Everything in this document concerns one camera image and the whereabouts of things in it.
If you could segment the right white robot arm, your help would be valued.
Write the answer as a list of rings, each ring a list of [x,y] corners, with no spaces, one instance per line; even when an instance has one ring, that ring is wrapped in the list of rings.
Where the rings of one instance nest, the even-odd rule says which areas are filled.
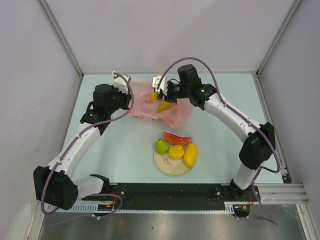
[[[183,65],[177,70],[179,80],[173,83],[165,76],[155,77],[152,87],[159,99],[176,103],[179,99],[189,102],[201,110],[215,116],[229,127],[243,143],[239,152],[241,165],[231,180],[231,196],[242,201],[249,194],[249,187],[259,170],[276,150],[275,128],[266,122],[259,122],[244,115],[220,93],[217,86],[202,83],[192,64]]]

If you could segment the pink plastic bag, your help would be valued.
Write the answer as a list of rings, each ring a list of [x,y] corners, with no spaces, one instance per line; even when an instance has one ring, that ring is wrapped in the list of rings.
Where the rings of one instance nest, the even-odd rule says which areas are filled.
[[[151,98],[153,88],[150,81],[132,81],[130,86],[134,94],[133,108],[128,114],[130,117],[162,121],[171,128],[179,128],[184,125],[194,108],[187,98],[167,104],[163,100]]]

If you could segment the yellow fake mango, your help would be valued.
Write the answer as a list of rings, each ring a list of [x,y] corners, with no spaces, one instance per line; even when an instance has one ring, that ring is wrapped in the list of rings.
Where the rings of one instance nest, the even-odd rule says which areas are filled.
[[[193,168],[198,156],[197,145],[193,142],[189,143],[185,149],[183,162],[188,168]]]

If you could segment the green fake pear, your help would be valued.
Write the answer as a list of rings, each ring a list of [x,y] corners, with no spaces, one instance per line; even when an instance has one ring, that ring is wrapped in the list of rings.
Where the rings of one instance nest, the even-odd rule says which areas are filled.
[[[154,149],[158,154],[166,154],[169,151],[169,148],[170,144],[161,138],[159,138],[154,144]]]

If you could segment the yellow fake lemon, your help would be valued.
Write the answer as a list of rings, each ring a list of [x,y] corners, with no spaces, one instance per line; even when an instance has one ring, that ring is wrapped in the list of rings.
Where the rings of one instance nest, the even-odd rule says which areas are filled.
[[[180,145],[172,145],[168,150],[168,155],[173,160],[181,159],[184,156],[185,149]]]

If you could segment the yellow fake fruit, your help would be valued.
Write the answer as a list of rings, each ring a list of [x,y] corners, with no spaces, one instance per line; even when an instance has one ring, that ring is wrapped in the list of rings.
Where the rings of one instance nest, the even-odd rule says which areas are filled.
[[[168,110],[174,106],[170,102],[158,99],[158,96],[159,96],[159,94],[157,92],[151,92],[149,94],[150,99],[159,104],[159,106],[157,108],[157,113],[161,113],[161,112]]]

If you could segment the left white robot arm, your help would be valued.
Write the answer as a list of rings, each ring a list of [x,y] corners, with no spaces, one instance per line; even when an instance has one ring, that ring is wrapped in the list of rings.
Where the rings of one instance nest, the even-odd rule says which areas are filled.
[[[111,116],[119,109],[128,112],[132,91],[126,83],[99,84],[93,92],[80,125],[68,145],[47,166],[33,172],[34,188],[41,206],[69,210],[77,200],[96,196],[105,200],[110,196],[109,179],[99,174],[74,180],[75,170],[95,141],[113,122]]]

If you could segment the red watermelon slice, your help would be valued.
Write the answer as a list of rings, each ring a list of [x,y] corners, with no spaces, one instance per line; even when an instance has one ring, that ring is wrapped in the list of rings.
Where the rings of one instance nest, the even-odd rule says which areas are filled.
[[[170,145],[173,146],[186,146],[193,141],[192,137],[182,137],[168,132],[163,132],[162,137],[165,141],[167,141]]]

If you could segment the round cream plate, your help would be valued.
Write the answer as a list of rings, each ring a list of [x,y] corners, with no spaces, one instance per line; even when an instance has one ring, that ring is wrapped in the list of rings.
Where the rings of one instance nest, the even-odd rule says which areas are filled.
[[[153,160],[157,169],[164,175],[180,177],[191,171],[191,168],[184,164],[184,159],[172,159],[168,153],[160,154],[153,152]]]

